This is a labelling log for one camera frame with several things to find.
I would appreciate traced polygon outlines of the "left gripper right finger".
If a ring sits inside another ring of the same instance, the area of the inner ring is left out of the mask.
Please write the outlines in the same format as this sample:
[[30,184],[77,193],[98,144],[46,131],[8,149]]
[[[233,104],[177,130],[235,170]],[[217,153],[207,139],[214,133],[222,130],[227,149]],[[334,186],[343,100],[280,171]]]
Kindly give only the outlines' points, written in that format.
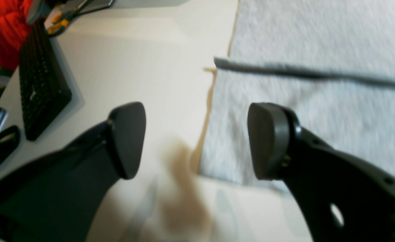
[[335,150],[274,103],[252,103],[247,126],[254,174],[280,180],[315,242],[395,242],[395,177]]

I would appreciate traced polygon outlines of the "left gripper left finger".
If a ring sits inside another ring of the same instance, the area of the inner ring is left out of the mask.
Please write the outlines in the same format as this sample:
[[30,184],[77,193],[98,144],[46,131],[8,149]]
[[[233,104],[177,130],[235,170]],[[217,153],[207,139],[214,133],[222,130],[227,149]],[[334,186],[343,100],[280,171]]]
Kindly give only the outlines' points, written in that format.
[[113,109],[61,150],[0,180],[0,240],[84,242],[108,190],[139,171],[146,130],[141,102]]

